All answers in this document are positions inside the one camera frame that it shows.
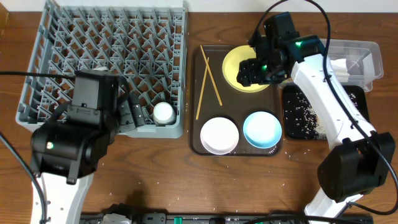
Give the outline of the white plastic cup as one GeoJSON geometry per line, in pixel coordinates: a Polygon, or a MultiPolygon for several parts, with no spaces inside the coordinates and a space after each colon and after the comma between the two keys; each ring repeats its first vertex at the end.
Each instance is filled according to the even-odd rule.
{"type": "Polygon", "coordinates": [[[158,126],[174,124],[176,114],[172,106],[167,102],[157,103],[153,111],[154,123],[158,126]]]}

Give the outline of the white paper napkin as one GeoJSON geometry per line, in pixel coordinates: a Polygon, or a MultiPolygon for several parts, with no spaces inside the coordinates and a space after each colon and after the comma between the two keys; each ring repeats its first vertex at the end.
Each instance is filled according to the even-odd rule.
{"type": "Polygon", "coordinates": [[[339,82],[346,83],[349,79],[348,68],[345,58],[330,60],[331,66],[339,82]]]}

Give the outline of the rice food scraps pile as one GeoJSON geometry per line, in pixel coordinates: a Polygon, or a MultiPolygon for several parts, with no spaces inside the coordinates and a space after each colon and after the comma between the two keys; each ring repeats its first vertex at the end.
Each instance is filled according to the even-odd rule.
{"type": "Polygon", "coordinates": [[[297,86],[288,86],[282,91],[282,107],[285,135],[298,140],[326,140],[315,110],[297,86]]]}

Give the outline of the white round bowl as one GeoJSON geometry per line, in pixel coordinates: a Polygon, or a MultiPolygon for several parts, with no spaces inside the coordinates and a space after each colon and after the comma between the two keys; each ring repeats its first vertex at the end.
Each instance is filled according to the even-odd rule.
{"type": "Polygon", "coordinates": [[[200,141],[208,152],[225,155],[238,145],[239,131],[230,119],[211,118],[201,128],[200,141]]]}

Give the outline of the light blue round bowl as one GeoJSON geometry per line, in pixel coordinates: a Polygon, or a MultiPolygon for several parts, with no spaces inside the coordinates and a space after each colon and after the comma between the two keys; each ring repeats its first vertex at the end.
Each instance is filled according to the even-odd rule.
{"type": "Polygon", "coordinates": [[[282,126],[273,114],[257,111],[244,120],[243,134],[250,145],[267,149],[274,147],[280,141],[282,126]]]}

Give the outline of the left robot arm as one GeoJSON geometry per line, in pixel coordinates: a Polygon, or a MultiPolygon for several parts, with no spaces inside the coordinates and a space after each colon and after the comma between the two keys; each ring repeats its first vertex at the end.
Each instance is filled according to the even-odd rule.
{"type": "Polygon", "coordinates": [[[142,126],[126,77],[105,68],[75,72],[71,101],[32,133],[31,223],[78,223],[99,160],[117,134],[142,126]]]}

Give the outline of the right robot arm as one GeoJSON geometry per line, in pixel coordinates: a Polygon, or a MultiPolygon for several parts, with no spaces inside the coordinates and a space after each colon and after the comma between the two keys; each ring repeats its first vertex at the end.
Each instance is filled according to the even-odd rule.
{"type": "Polygon", "coordinates": [[[255,31],[248,42],[256,57],[239,64],[237,81],[250,86],[292,79],[307,97],[325,129],[330,153],[317,170],[320,190],[304,212],[311,221],[335,218],[395,174],[395,140],[378,133],[356,109],[333,71],[328,42],[301,36],[288,12],[259,23],[265,32],[255,31]]]}

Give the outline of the black rectangular waste tray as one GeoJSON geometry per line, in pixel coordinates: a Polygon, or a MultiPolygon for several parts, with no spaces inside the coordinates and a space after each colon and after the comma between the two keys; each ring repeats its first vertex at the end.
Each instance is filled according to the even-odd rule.
{"type": "MultiPolygon", "coordinates": [[[[345,85],[343,88],[356,109],[370,122],[364,90],[354,85],[345,85]]],[[[282,107],[287,138],[326,140],[325,129],[298,86],[288,85],[282,89],[282,107]]]]}

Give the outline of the clear plastic waste bin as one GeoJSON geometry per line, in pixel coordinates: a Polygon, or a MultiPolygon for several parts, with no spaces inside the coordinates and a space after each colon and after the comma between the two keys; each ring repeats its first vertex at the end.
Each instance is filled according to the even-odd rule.
{"type": "Polygon", "coordinates": [[[340,82],[342,86],[359,86],[369,92],[373,89],[373,81],[384,75],[381,51],[375,42],[331,39],[328,58],[346,59],[349,79],[346,83],[340,82]]]}

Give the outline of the yellow round plate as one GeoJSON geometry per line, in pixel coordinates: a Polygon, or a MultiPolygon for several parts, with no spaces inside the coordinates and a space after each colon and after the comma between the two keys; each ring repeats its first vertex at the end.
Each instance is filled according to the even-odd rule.
{"type": "Polygon", "coordinates": [[[256,53],[254,49],[248,45],[242,45],[230,50],[225,56],[222,65],[224,79],[236,90],[244,93],[255,93],[262,91],[268,85],[252,84],[251,86],[242,86],[237,82],[237,75],[239,72],[239,63],[243,60],[255,58],[256,53]]]}

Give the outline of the wooden chopstick, lower left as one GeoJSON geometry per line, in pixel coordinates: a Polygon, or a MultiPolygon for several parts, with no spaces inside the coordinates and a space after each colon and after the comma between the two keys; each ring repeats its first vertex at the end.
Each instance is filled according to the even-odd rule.
{"type": "Polygon", "coordinates": [[[202,84],[201,84],[201,90],[200,90],[200,97],[199,97],[199,101],[198,101],[198,108],[197,108],[197,113],[195,116],[196,120],[198,120],[199,116],[200,116],[200,109],[201,109],[201,103],[202,103],[202,99],[203,99],[203,92],[204,92],[204,88],[205,88],[207,72],[208,72],[208,68],[207,68],[207,65],[205,65],[205,71],[204,71],[203,80],[202,80],[202,84]]]}

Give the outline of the wooden chopstick, long diagonal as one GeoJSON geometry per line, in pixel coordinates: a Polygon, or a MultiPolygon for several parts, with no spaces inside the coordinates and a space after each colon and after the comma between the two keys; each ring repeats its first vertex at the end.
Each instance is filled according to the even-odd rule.
{"type": "Polygon", "coordinates": [[[213,88],[214,88],[215,93],[216,93],[216,97],[217,97],[217,99],[218,99],[218,102],[219,102],[220,106],[222,106],[223,103],[222,103],[222,100],[221,100],[221,97],[220,97],[218,88],[217,88],[217,86],[216,86],[215,79],[214,79],[214,77],[213,77],[213,73],[212,73],[211,68],[210,68],[210,64],[209,64],[209,59],[210,59],[210,58],[208,58],[208,57],[206,56],[205,51],[204,51],[204,48],[203,48],[202,45],[200,46],[200,48],[201,48],[201,52],[202,52],[202,54],[203,54],[203,58],[205,59],[206,68],[207,68],[208,73],[209,73],[209,75],[210,75],[211,82],[212,82],[212,84],[213,84],[213,88]]]}

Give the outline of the dark brown serving tray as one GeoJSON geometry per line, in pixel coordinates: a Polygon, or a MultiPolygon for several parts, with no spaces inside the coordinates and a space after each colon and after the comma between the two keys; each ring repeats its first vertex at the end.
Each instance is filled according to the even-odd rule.
{"type": "Polygon", "coordinates": [[[206,79],[201,103],[200,116],[195,116],[198,108],[201,84],[205,71],[205,62],[201,48],[197,47],[192,56],[192,83],[190,87],[192,117],[189,121],[189,146],[190,149],[201,155],[210,156],[200,141],[201,127],[211,118],[225,117],[230,119],[239,130],[238,145],[230,152],[229,156],[259,156],[271,157],[282,150],[280,140],[274,147],[259,149],[250,145],[243,135],[243,123],[247,116],[253,112],[266,111],[281,119],[279,89],[271,85],[255,93],[244,93],[234,89],[225,79],[222,72],[223,59],[234,48],[233,45],[204,45],[205,54],[210,58],[209,64],[223,105],[220,106],[216,97],[211,78],[206,79]]]}

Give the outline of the grey plastic dish rack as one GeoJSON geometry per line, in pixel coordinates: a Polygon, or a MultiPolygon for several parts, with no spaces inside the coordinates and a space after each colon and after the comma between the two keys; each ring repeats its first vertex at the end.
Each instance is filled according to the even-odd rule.
{"type": "Polygon", "coordinates": [[[122,133],[131,138],[183,134],[188,7],[59,6],[44,4],[16,112],[16,122],[35,131],[56,107],[72,99],[77,70],[106,67],[126,77],[146,124],[122,133]],[[167,102],[174,124],[158,126],[153,111],[167,102]]]}

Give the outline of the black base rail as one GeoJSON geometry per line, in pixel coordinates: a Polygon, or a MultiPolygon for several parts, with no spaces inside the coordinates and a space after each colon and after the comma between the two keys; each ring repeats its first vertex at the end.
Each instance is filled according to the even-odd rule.
{"type": "MultiPolygon", "coordinates": [[[[225,223],[225,224],[243,224],[251,220],[263,218],[264,216],[250,216],[250,215],[167,215],[164,213],[145,213],[136,214],[131,217],[126,217],[120,214],[84,214],[81,215],[80,224],[99,224],[99,223],[138,223],[138,224],[209,224],[209,223],[225,223]]],[[[375,223],[373,217],[370,216],[343,216],[340,217],[344,221],[355,222],[361,224],[375,223]]],[[[261,221],[259,223],[329,223],[329,222],[314,222],[301,220],[271,220],[261,221]]]]}

